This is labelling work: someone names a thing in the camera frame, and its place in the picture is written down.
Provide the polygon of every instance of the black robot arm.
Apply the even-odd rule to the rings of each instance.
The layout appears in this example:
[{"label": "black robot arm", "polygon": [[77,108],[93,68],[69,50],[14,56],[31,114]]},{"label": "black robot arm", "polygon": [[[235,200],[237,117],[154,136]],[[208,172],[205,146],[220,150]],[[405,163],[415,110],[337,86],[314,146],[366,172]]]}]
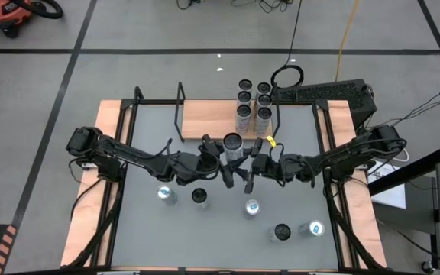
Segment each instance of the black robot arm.
[{"label": "black robot arm", "polygon": [[[298,154],[281,154],[276,162],[268,154],[261,154],[262,140],[244,149],[244,156],[224,165],[220,155],[224,152],[221,142],[213,141],[206,134],[198,146],[200,155],[176,152],[170,153],[169,139],[166,147],[157,154],[149,154],[125,145],[112,137],[102,134],[98,128],[77,128],[66,149],[81,161],[96,164],[99,177],[109,181],[123,179],[122,160],[144,168],[159,181],[170,182],[176,177],[179,185],[185,186],[196,180],[212,180],[220,173],[228,188],[234,186],[233,173],[237,173],[247,182],[246,193],[254,188],[254,176],[276,180],[281,186],[297,178],[300,181],[312,181],[314,176],[330,167],[336,180],[346,180],[354,169],[374,157],[390,158],[399,154],[406,145],[395,128],[381,126],[355,137],[352,141],[324,154],[304,157]],[[240,166],[249,157],[254,158],[249,171]]]},{"label": "black robot arm", "polygon": [[266,154],[258,154],[252,163],[251,172],[244,176],[247,181],[246,193],[252,192],[254,175],[276,180],[281,186],[297,178],[311,181],[325,168],[329,168],[337,181],[348,180],[354,169],[373,159],[389,159],[399,154],[406,146],[394,127],[381,126],[353,138],[346,144],[314,157],[298,154],[281,154],[276,162]]}]

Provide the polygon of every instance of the silver can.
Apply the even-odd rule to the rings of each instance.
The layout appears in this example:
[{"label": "silver can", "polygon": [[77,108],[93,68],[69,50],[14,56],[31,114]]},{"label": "silver can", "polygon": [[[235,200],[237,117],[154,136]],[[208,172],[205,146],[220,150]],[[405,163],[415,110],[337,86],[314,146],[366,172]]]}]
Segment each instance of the silver can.
[{"label": "silver can", "polygon": [[252,96],[249,92],[240,91],[237,94],[237,107],[240,105],[251,106],[251,99],[252,99]]},{"label": "silver can", "polygon": [[259,202],[255,199],[249,199],[244,206],[244,218],[252,219],[255,218],[259,213]]},{"label": "silver can", "polygon": [[208,202],[206,201],[206,191],[203,188],[196,188],[191,193],[192,200],[201,208],[205,209],[208,207]]},{"label": "silver can", "polygon": [[235,120],[235,131],[239,134],[246,134],[251,120],[251,107],[240,105],[237,107],[237,118]]},{"label": "silver can", "polygon": [[291,236],[291,229],[288,225],[278,224],[270,229],[269,236],[271,241],[286,241]]},{"label": "silver can", "polygon": [[271,110],[271,105],[273,104],[273,100],[271,99],[270,95],[261,95],[256,100],[256,112],[260,108],[268,108]]},{"label": "silver can", "polygon": [[168,205],[175,205],[177,202],[176,193],[165,184],[159,186],[157,197]]},{"label": "silver can", "polygon": [[271,94],[271,85],[267,84],[266,82],[261,82],[259,85],[257,85],[257,92],[256,92],[256,100],[261,95],[270,95]]},{"label": "silver can", "polygon": [[259,108],[256,116],[256,136],[260,137],[266,133],[269,123],[271,123],[272,112],[268,108]]},{"label": "silver can", "polygon": [[325,228],[321,221],[313,220],[298,227],[298,232],[305,237],[320,237],[324,234]]},{"label": "silver can", "polygon": [[230,133],[223,138],[223,151],[227,161],[238,160],[244,156],[244,142],[237,133]]},{"label": "silver can", "polygon": [[238,83],[239,91],[252,93],[252,82],[249,79],[243,79]]}]

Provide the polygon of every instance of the concrete floor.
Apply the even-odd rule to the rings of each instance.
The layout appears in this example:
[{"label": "concrete floor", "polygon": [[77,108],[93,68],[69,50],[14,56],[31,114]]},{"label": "concrete floor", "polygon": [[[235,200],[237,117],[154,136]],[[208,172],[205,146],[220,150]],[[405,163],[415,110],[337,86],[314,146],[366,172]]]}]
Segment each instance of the concrete floor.
[{"label": "concrete floor", "polygon": [[[136,85],[146,98],[169,99],[179,81],[191,99],[230,99],[239,79],[267,81],[283,65],[286,54],[270,49],[289,48],[297,8],[267,15],[228,0],[186,11],[173,0],[58,2],[63,19],[34,18],[15,40],[0,32],[0,224],[12,223],[25,185],[34,183],[6,273],[59,267],[78,189],[64,147],[75,127],[94,124],[102,99],[129,98]],[[336,53],[353,3],[303,1],[294,48]],[[425,3],[440,33],[440,1]],[[339,79],[373,86],[372,125],[402,117],[440,91],[439,45],[417,0],[361,0],[346,48],[362,51],[342,57]],[[403,49],[416,51],[400,55]],[[335,79],[335,54],[292,58],[305,70],[305,85]],[[290,73],[280,77],[280,85],[295,81]],[[439,149],[440,106],[397,129],[409,142],[410,162]],[[428,256],[385,228],[380,233],[390,267],[420,272]],[[429,246],[428,235],[406,233]]]}]

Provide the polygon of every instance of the gray tabletop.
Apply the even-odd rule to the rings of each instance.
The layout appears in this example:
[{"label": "gray tabletop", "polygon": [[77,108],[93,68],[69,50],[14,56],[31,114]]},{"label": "gray tabletop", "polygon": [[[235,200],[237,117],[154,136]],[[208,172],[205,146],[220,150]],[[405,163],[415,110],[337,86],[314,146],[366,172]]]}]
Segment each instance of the gray tabletop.
[{"label": "gray tabletop", "polygon": [[[281,106],[282,125],[277,142],[285,153],[319,153],[311,106]],[[198,141],[180,142],[173,126],[174,107],[140,105],[132,146],[153,153],[173,138],[172,151],[198,154]],[[269,144],[264,142],[263,152]],[[273,152],[275,160],[279,149]],[[243,167],[248,167],[248,160]],[[328,208],[322,196],[322,178],[315,188],[293,181],[281,188],[274,181],[256,177],[254,191],[244,194],[244,183],[235,175],[235,187],[227,189],[219,176],[188,186],[169,183],[178,196],[176,205],[157,198],[161,184],[145,170],[129,167],[116,234],[113,266],[211,267],[250,269],[337,269],[338,262]],[[200,209],[191,200],[195,188],[208,193],[209,207]],[[243,207],[256,199],[256,218],[243,217]],[[321,237],[307,238],[297,228],[318,219],[325,225]],[[279,223],[290,226],[289,240],[273,243],[269,229]]]}]

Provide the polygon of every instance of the shop vacuum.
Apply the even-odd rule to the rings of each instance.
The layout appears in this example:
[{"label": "shop vacuum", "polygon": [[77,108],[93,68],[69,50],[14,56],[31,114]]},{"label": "shop vacuum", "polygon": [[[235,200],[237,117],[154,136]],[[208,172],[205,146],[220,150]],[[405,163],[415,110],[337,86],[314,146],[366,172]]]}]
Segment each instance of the shop vacuum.
[{"label": "shop vacuum", "polygon": [[43,18],[59,19],[63,16],[62,8],[54,0],[41,0],[50,5],[55,12],[48,12],[42,2],[31,0],[0,0],[0,30],[9,38],[18,36],[18,28],[27,23],[32,15]]}]

